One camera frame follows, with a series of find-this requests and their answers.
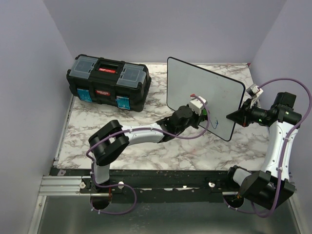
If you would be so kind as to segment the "white dry-erase whiteboard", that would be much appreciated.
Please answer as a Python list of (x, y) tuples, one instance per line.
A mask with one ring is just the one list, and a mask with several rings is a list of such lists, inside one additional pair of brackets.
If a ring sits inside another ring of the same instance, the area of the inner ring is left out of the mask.
[(208, 131), (230, 141), (235, 122), (227, 115), (237, 111), (246, 87), (238, 80), (201, 68), (174, 57), (167, 59), (167, 106), (177, 110), (195, 94), (207, 101), (210, 111)]

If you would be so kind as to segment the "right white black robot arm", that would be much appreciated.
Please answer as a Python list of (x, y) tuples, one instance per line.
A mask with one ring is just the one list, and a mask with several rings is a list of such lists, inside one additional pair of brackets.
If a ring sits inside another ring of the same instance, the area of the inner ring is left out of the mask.
[(252, 173), (233, 166), (224, 179), (228, 190), (235, 191), (240, 187), (239, 197), (267, 210), (273, 205), (278, 182), (281, 185), (277, 205), (285, 202), (295, 191), (295, 186), (289, 182), (288, 169), (293, 140), (298, 132), (297, 129), (291, 131), (291, 128), (302, 119), (302, 115), (293, 110), (295, 99), (293, 94), (280, 92), (271, 108), (265, 110), (251, 105), (249, 98), (239, 110), (227, 115), (227, 119), (243, 127), (258, 123), (269, 128), (269, 145), (260, 170)]

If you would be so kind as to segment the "green black whiteboard eraser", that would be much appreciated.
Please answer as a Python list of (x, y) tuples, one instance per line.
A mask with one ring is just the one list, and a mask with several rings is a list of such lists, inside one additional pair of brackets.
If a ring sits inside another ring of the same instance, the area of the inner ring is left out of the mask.
[(205, 109), (202, 110), (202, 114), (203, 114), (204, 117), (208, 116), (207, 111)]

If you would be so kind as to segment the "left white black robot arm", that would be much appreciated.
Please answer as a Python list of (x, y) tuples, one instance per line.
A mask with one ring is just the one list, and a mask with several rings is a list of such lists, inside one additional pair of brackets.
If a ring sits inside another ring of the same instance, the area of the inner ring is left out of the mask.
[(86, 156), (92, 160), (92, 188), (102, 193), (109, 187), (110, 164), (126, 147), (142, 143), (164, 143), (174, 138), (198, 138), (206, 132), (206, 129), (197, 136), (181, 134), (189, 127), (197, 129), (200, 123), (209, 121), (209, 117), (207, 109), (191, 108), (188, 104), (179, 107), (169, 117), (141, 127), (126, 126), (120, 124), (118, 120), (111, 120), (88, 139), (89, 150)]

